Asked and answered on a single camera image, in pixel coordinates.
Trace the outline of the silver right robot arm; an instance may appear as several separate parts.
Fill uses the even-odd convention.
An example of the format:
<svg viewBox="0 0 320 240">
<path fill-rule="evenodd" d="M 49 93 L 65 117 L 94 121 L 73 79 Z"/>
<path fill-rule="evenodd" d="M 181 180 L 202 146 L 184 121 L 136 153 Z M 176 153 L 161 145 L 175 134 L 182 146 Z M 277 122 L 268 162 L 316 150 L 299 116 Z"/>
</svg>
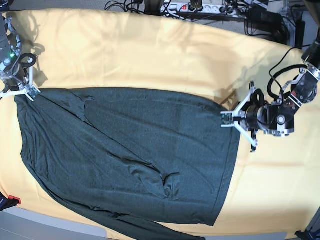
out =
<svg viewBox="0 0 320 240">
<path fill-rule="evenodd" d="M 31 88 L 32 68 L 37 55 L 23 53 L 20 36 L 12 25 L 12 18 L 0 18 L 0 79 L 9 88 Z"/>
</svg>

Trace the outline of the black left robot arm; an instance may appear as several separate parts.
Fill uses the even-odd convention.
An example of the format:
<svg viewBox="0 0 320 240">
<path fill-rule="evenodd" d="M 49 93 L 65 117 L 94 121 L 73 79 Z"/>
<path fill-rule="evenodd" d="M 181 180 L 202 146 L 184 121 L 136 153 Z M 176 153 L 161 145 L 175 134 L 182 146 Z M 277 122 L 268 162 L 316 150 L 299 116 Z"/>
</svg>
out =
<svg viewBox="0 0 320 240">
<path fill-rule="evenodd" d="M 239 122 L 255 139 L 257 132 L 263 131 L 275 137 L 288 136 L 295 131 L 294 116 L 304 104 L 312 102 L 318 94 L 320 82 L 320 37 L 318 36 L 302 55 L 303 64 L 291 65 L 278 72 L 270 73 L 267 93 L 273 102 L 265 101 L 260 89 L 250 95 L 242 111 L 244 117 Z M 294 69 L 299 75 L 281 86 L 277 78 Z"/>
</svg>

